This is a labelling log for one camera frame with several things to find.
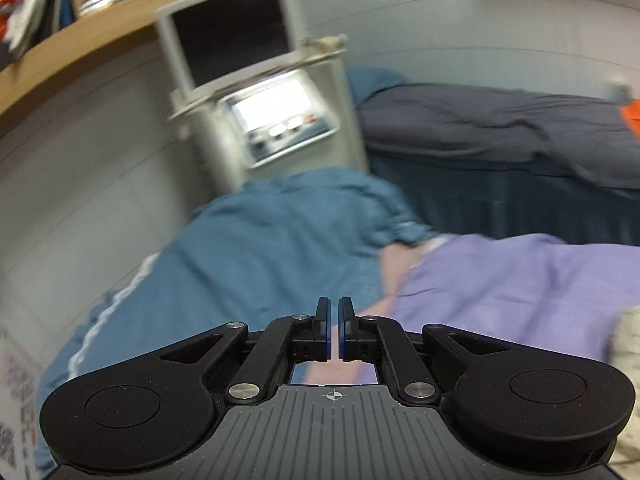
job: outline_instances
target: ribbed plastic surface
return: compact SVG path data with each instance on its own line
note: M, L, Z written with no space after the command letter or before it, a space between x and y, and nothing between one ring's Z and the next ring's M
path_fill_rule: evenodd
M101 477L64 467L52 480L80 478ZM374 385L281 386L268 402L231 409L194 453L129 478L533 480L540 476L485 462L455 439L436 410L402 406L386 386ZM618 476L599 466L555 478L612 480Z

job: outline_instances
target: patterned fabric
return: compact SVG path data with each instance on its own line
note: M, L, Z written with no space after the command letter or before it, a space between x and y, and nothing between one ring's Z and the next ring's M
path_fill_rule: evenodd
M0 334L0 478L37 478L35 389L40 367Z
M609 464L625 479L640 480L640 305L628 309L620 319L611 338L610 363L631 379L636 406Z

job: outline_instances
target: white wall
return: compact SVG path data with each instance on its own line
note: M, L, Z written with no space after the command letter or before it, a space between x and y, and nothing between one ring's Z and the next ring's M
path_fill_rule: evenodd
M302 0L312 33L350 36L353 64L416 81L640 96L640 0Z
M0 139L0 324L43 365L209 199L165 120L170 89L150 44Z

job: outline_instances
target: gray bedsheet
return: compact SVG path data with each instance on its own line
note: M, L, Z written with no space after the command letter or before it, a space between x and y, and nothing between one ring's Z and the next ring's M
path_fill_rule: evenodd
M545 157L566 174L640 189L640 142L618 106L579 96L414 84L359 108L369 150L527 162Z

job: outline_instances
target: white monitor frame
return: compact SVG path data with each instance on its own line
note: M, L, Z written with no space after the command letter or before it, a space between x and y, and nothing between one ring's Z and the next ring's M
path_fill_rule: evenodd
M300 35L296 30L296 23L294 22L293 12L291 10L291 0L279 0L290 52L247 66L197 87L191 76L191 70L189 69L184 50L180 44L180 38L178 37L172 14L206 1L207 0L179 0L156 10L156 30L160 38L160 45L169 63L169 69L174 76L175 82L180 90L182 90L187 103L206 98L218 90L254 78L265 72L299 63L303 59L298 43Z

